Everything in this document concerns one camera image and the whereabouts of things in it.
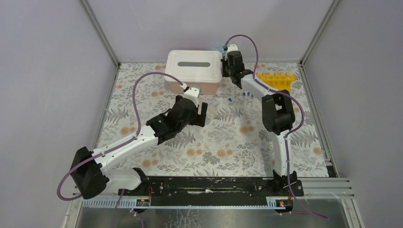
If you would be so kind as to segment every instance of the glass panel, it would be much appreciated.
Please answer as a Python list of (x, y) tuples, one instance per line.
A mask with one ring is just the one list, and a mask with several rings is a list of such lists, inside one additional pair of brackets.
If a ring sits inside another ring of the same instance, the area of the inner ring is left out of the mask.
[[(147, 228), (192, 227), (192, 228), (343, 228), (349, 227), (343, 205), (335, 199), (310, 199), (304, 204), (314, 212), (325, 214), (329, 221), (311, 215), (282, 215), (263, 209), (148, 209), (141, 213)], [(77, 228), (110, 228), (113, 209), (82, 208)], [(302, 211), (298, 205), (293, 211)], [(118, 209), (116, 228), (140, 228), (138, 217), (128, 209)]]

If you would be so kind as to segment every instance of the floral tablecloth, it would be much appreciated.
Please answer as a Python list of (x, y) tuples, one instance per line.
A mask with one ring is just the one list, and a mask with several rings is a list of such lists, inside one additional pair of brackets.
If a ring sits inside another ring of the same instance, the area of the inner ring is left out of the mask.
[[(253, 64), (246, 68), (253, 69)], [(121, 65), (112, 100), (106, 110), (106, 120), (98, 146), (115, 142), (137, 130), (132, 103), (132, 89), (138, 77), (150, 71), (164, 71), (165, 64), (126, 63)], [(287, 72), (296, 76), (291, 95), (303, 106), (305, 125), (290, 136), (293, 165), (299, 176), (327, 177), (325, 160), (320, 149), (313, 115), (295, 63), (260, 63), (257, 72)], [(142, 124), (171, 108), (176, 94), (164, 78), (148, 76), (136, 91)], [(155, 148), (141, 151), (118, 169), (140, 167), (146, 175), (172, 176), (268, 176), (275, 164), (273, 145), (264, 129), (261, 105), (257, 99), (243, 97), (243, 92), (229, 78), (223, 78), (216, 95), (201, 95), (207, 102), (206, 126), (187, 126), (175, 138)], [(294, 105), (297, 126), (301, 110)]]

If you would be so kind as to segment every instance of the box lid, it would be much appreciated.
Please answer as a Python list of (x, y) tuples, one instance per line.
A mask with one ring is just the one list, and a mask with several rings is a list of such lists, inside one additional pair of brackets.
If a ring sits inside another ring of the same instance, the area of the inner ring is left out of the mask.
[[(165, 73), (183, 82), (218, 83), (221, 81), (219, 51), (172, 50), (168, 54)], [(165, 76), (167, 82), (175, 80)]]

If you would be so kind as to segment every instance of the white plastic box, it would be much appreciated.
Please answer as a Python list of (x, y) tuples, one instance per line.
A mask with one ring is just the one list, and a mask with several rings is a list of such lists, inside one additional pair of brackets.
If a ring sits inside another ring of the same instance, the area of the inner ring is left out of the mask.
[[(168, 54), (165, 73), (190, 87), (199, 87), (201, 94), (216, 94), (222, 78), (221, 57), (219, 51), (173, 50)], [(165, 80), (174, 93), (183, 94), (178, 82), (167, 76)]]

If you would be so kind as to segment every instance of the black mount bracket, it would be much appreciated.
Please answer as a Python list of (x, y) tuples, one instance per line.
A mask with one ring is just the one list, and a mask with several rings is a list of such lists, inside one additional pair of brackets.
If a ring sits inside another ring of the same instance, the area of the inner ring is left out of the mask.
[[(70, 169), (90, 157), (92, 157), (92, 153), (88, 151), (87, 147), (79, 149), (74, 156)], [(109, 179), (102, 174), (99, 165), (94, 160), (85, 163), (76, 171), (72, 172), (71, 177), (85, 200), (100, 194), (105, 190), (106, 183), (109, 181)]]
[(242, 89), (242, 85), (240, 83), (241, 79), (246, 75), (253, 74), (253, 71), (245, 69), (240, 51), (232, 51), (227, 53), (227, 60), (225, 60), (223, 57), (221, 62), (222, 76), (230, 77), (232, 83)]
[[(287, 90), (281, 92), (289, 95)], [(266, 130), (277, 135), (285, 130), (291, 130), (292, 124), (295, 122), (291, 99), (281, 94), (262, 97), (262, 121)]]
[(188, 124), (204, 127), (207, 107), (207, 103), (203, 102), (201, 114), (198, 114), (199, 107), (196, 107), (193, 101), (177, 95), (172, 109), (151, 118), (145, 125), (152, 127), (155, 131), (154, 136), (158, 137), (159, 145), (175, 137)]
[[(301, 181), (292, 182), (295, 195), (303, 196)], [(289, 212), (292, 210), (292, 201), (286, 200), (289, 188), (279, 189), (280, 185), (276, 178), (262, 177), (152, 176), (135, 190), (125, 190), (124, 196), (148, 197), (151, 187), (151, 206), (265, 206), (266, 197), (282, 197), (284, 200), (277, 200), (276, 204), (285, 209), (278, 212)]]

